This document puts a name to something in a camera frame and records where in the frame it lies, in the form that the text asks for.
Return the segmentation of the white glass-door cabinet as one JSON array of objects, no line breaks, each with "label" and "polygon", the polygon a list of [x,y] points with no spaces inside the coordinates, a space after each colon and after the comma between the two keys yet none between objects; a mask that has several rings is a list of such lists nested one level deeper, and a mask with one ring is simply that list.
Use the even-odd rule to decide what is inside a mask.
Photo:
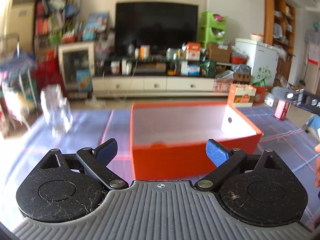
[{"label": "white glass-door cabinet", "polygon": [[89,92],[94,75],[94,42],[75,42],[58,46],[59,68],[68,92]]}]

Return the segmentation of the white mini fridge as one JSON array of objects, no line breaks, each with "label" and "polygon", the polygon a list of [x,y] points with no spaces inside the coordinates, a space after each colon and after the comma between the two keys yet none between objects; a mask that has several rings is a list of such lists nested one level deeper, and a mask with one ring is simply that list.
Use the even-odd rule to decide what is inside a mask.
[{"label": "white mini fridge", "polygon": [[251,84],[273,86],[279,60],[279,49],[263,42],[236,38],[235,47],[248,56],[251,68]]}]

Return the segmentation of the green stacked storage bins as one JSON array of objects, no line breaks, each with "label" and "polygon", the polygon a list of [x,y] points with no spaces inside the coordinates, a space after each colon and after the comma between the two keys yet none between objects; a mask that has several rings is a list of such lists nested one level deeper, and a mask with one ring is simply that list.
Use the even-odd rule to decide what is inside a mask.
[{"label": "green stacked storage bins", "polygon": [[202,48],[206,48],[209,43],[225,41],[227,18],[211,11],[200,13],[197,42]]}]

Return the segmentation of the orange rectangular box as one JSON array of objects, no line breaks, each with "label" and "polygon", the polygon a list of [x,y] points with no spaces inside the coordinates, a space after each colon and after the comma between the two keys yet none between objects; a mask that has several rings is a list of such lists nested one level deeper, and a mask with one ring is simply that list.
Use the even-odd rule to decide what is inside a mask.
[{"label": "orange rectangular box", "polygon": [[243,113],[225,102],[134,103],[133,177],[174,180],[208,174],[215,168],[206,154],[209,139],[253,154],[262,135]]}]

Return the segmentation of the clear glass jar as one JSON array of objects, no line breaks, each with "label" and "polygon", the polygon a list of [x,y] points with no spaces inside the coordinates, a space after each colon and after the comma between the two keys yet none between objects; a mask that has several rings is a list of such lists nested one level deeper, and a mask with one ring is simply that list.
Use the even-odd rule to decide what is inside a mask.
[{"label": "clear glass jar", "polygon": [[60,85],[48,85],[41,90],[41,107],[52,136],[57,138],[71,130],[73,116],[69,101],[62,94]]}]

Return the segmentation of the pink cylindrical can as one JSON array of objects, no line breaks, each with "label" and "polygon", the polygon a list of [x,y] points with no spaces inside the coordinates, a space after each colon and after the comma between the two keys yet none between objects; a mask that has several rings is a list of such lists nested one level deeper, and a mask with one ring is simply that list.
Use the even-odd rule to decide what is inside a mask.
[{"label": "pink cylindrical can", "polygon": [[274,117],[281,121],[285,120],[289,107],[290,107],[289,102],[286,102],[284,100],[279,100],[274,113]]}]

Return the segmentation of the white TV cabinet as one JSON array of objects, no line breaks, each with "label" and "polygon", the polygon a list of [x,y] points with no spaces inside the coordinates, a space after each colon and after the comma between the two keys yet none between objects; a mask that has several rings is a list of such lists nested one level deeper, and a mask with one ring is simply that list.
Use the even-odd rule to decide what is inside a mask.
[{"label": "white TV cabinet", "polygon": [[105,76],[92,79],[93,95],[112,97],[211,96],[215,80],[196,76]]}]

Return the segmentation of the dark bookshelf with books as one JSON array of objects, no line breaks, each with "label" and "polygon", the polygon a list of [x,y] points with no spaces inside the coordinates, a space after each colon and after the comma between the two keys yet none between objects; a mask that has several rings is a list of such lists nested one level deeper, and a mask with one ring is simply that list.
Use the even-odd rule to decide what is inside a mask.
[{"label": "dark bookshelf with books", "polygon": [[34,50],[56,47],[75,41],[76,0],[36,0]]}]

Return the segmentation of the black flat television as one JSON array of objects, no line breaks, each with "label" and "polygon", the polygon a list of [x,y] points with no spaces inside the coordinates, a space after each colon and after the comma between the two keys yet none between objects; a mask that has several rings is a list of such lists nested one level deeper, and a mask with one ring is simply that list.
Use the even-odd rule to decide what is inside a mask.
[{"label": "black flat television", "polygon": [[149,46],[152,53],[194,42],[198,6],[170,2],[119,2],[116,4],[115,51],[127,55],[129,45]]}]

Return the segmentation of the orange cardboard carton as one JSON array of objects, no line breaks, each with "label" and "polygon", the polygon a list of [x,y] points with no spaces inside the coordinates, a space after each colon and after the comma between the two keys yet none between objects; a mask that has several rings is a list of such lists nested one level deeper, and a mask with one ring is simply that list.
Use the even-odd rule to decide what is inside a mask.
[{"label": "orange cardboard carton", "polygon": [[252,85],[231,84],[228,94],[230,107],[252,107],[257,89]]}]

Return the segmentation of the wooden shelf unit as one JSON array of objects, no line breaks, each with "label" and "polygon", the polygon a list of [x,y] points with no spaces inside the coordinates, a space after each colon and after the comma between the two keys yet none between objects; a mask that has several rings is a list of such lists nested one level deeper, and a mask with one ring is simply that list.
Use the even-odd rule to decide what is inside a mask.
[{"label": "wooden shelf unit", "polygon": [[264,41],[278,47],[277,74],[289,78],[294,57],[296,10],[285,0],[265,0]]}]

